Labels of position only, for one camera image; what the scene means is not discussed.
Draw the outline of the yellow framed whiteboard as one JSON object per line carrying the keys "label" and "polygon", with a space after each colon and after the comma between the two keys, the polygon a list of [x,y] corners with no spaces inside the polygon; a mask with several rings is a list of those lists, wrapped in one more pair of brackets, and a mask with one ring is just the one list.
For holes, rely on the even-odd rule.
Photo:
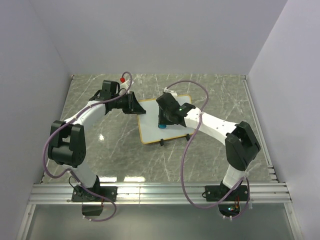
{"label": "yellow framed whiteboard", "polygon": [[156,99],[139,100],[139,104],[146,110],[146,114],[137,116],[140,140],[143,144],[163,142],[176,138],[191,136],[195,130],[181,125],[166,125],[159,128],[159,105]]}

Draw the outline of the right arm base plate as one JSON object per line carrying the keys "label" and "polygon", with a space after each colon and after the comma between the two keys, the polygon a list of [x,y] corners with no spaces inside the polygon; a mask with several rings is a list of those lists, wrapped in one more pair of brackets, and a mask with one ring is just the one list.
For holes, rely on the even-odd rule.
{"label": "right arm base plate", "polygon": [[[202,197],[206,199],[207,202],[217,202],[223,198],[228,192],[229,188],[224,185],[206,185],[204,187],[204,192]],[[246,185],[240,185],[235,190],[233,190],[224,201],[235,202],[235,201],[246,201],[248,199],[248,187]]]}

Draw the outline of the blue whiteboard eraser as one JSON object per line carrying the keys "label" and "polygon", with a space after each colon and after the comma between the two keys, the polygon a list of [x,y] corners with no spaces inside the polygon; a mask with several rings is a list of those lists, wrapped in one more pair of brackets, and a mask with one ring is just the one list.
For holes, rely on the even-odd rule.
{"label": "blue whiteboard eraser", "polygon": [[158,128],[159,128],[159,129],[166,129],[166,128],[167,128],[167,125],[166,125],[166,124],[159,124],[159,125],[158,125]]}

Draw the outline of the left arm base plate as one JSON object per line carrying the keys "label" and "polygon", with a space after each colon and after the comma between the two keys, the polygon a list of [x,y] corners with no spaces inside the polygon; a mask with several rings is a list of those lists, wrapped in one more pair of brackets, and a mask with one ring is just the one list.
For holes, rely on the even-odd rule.
{"label": "left arm base plate", "polygon": [[90,189],[94,194],[84,190],[81,186],[77,185],[73,188],[71,202],[74,203],[91,203],[106,201],[105,198],[116,201],[118,187],[117,186],[101,186],[97,191]]}

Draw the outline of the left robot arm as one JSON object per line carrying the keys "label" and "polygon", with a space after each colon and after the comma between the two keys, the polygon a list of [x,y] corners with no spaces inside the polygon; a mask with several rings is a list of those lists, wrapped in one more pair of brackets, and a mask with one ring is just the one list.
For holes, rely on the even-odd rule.
{"label": "left robot arm", "polygon": [[139,104],[130,90],[133,80],[121,77],[120,81],[104,80],[102,87],[74,116],[52,123],[50,137],[45,148],[47,156],[56,164],[64,167],[75,179],[75,191],[83,194],[89,201],[100,198],[102,190],[100,180],[85,162],[85,132],[100,118],[113,109],[122,110],[127,115],[142,115],[146,110]]}

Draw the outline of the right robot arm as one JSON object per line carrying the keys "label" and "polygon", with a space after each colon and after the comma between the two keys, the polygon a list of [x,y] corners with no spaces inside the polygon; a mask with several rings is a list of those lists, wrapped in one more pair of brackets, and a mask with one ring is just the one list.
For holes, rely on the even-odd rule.
{"label": "right robot arm", "polygon": [[180,181],[185,196],[188,198],[184,183],[185,158],[187,150],[198,132],[216,139],[225,147],[228,168],[220,183],[218,199],[232,200],[237,196],[240,184],[246,179],[248,166],[261,150],[251,126],[245,121],[234,123],[222,120],[205,113],[201,108],[190,103],[180,105],[169,92],[163,93],[156,99],[156,102],[166,120],[174,125],[195,130],[187,142],[181,159]]}

